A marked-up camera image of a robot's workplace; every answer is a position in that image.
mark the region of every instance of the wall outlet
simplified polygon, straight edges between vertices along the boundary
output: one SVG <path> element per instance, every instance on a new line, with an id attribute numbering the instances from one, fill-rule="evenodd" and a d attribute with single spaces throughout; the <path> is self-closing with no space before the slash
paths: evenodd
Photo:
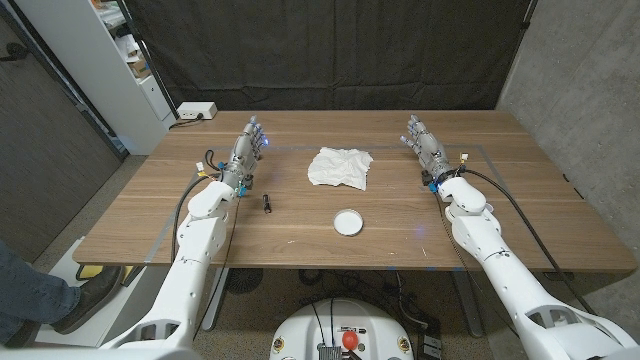
<path id="1" fill-rule="evenodd" d="M 202 114 L 202 119 L 213 119 L 218 112 L 214 102 L 183 102 L 178 107 L 178 115 L 182 120 L 192 120 Z"/>

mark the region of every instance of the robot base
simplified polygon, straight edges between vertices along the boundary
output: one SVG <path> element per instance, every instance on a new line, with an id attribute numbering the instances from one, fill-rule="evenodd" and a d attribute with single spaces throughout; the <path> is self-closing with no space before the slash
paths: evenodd
<path id="1" fill-rule="evenodd" d="M 352 359 L 413 359 L 409 337 L 397 321 L 373 305 L 346 298 L 333 299 L 333 306 L 331 299 L 321 300 L 291 315 L 276 331 L 269 359 L 349 359 L 349 355 L 342 355 L 348 351 L 343 344 L 347 332 L 353 332 L 347 335 L 352 342 L 357 338 L 357 347 L 353 350 L 357 357 Z M 335 348 L 322 349 L 321 356 L 320 349 L 331 348 L 332 344 Z"/>

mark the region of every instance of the gray wall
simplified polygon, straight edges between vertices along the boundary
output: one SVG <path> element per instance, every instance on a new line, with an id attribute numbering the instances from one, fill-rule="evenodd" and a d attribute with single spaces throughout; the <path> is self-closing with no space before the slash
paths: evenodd
<path id="1" fill-rule="evenodd" d="M 640 260 L 640 1 L 540 1 L 497 108 Z M 640 272 L 595 288 L 587 301 L 640 341 Z"/>

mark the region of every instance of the power strip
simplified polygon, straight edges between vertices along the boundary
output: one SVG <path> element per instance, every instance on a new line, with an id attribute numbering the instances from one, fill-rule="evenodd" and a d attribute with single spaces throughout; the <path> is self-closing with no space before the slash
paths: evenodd
<path id="1" fill-rule="evenodd" d="M 442 341 L 440 340 L 440 320 L 431 318 L 427 320 L 429 327 L 423 329 L 420 335 L 420 347 L 418 348 L 418 360 L 442 359 Z"/>
<path id="2" fill-rule="evenodd" d="M 178 114 L 182 120 L 192 120 L 202 114 L 202 119 L 213 119 L 218 112 L 214 102 L 183 102 L 178 107 Z"/>

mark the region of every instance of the wooden table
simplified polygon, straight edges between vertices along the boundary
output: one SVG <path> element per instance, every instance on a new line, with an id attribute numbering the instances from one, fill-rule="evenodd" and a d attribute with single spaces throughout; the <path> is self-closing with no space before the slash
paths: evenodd
<path id="1" fill-rule="evenodd" d="M 411 113 L 219 112 L 213 121 L 174 129 L 87 235 L 74 259 L 82 264 L 169 264 L 172 213 L 194 179 L 195 163 L 210 148 L 216 162 L 226 161 L 244 124 L 257 114 L 271 144 L 255 171 L 253 190 L 239 203 L 228 267 L 457 270 L 462 265 L 436 199 L 421 184 L 416 155 L 399 141 Z M 470 169 L 506 185 L 563 269 L 636 268 L 631 252 L 513 116 L 494 111 L 415 113 L 445 144 L 452 164 L 460 152 L 467 152 Z M 308 166 L 322 146 L 371 153 L 366 191 L 309 182 Z M 504 196 L 471 174 L 465 177 L 494 206 L 505 241 L 525 265 L 550 270 Z M 262 210 L 263 193 L 271 197 L 271 214 Z M 355 237 L 340 236 L 332 226 L 336 212 L 346 208 L 364 219 Z M 213 264 L 223 263 L 228 244 Z M 471 269 L 479 269 L 464 256 Z"/>

